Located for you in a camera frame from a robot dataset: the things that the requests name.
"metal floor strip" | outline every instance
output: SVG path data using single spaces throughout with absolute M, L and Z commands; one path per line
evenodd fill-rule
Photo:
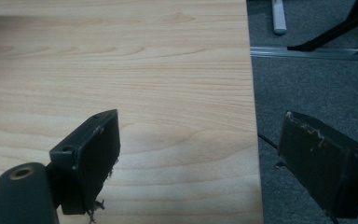
M 287 48 L 251 47 L 251 56 L 358 61 L 358 49 L 316 49 L 303 52 Z

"wood grain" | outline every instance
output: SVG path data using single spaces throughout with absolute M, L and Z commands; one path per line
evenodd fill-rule
M 261 223 L 247 32 L 240 0 L 0 1 L 0 174 L 117 108 L 98 223 Z

